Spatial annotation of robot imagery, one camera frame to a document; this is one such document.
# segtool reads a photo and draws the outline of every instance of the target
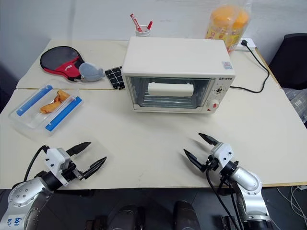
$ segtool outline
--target marker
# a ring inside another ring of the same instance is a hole
[[[147,26],[147,30],[150,30],[150,28],[152,27],[153,21],[150,21],[150,23]]]
[[[133,15],[133,13],[130,15],[130,17],[131,17],[131,19],[133,20],[133,22],[134,22],[134,24],[135,24],[135,26],[136,26],[137,31],[143,32],[143,30],[141,29],[141,27],[140,27],[138,21],[136,20],[135,16]]]

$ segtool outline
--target sticker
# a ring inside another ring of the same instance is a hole
[[[18,228],[22,225],[25,215],[9,215],[6,224],[13,229]]]
[[[296,106],[299,106],[301,103],[302,103],[302,101],[301,101],[301,100],[298,100],[298,101],[295,102],[294,104],[295,104]]]
[[[232,69],[230,61],[222,61],[222,65],[223,65],[224,69]]]

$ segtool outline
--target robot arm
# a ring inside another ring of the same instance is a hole
[[[9,194],[8,208],[1,222],[1,230],[34,230],[39,214],[53,194],[69,181],[87,179],[106,161],[106,157],[96,161],[85,171],[79,171],[71,161],[71,156],[84,150],[90,142],[85,142],[64,151],[63,149],[43,148],[49,172],[42,171],[34,179],[20,183]]]
[[[184,150],[189,160],[202,172],[206,170],[217,171],[221,175],[221,181],[231,184],[237,196],[237,207],[240,219],[245,230],[270,230],[273,229],[268,210],[264,203],[260,178],[242,167],[238,162],[232,162],[233,150],[227,143],[222,143],[214,138],[199,133],[209,144],[214,145],[206,164],[201,164],[197,158]]]

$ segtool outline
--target white toaster oven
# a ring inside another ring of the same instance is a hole
[[[223,40],[132,37],[121,74],[134,111],[214,113],[235,78]]]

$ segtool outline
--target oven control knob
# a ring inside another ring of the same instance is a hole
[[[209,109],[217,109],[219,107],[220,103],[218,100],[214,99],[209,102]]]

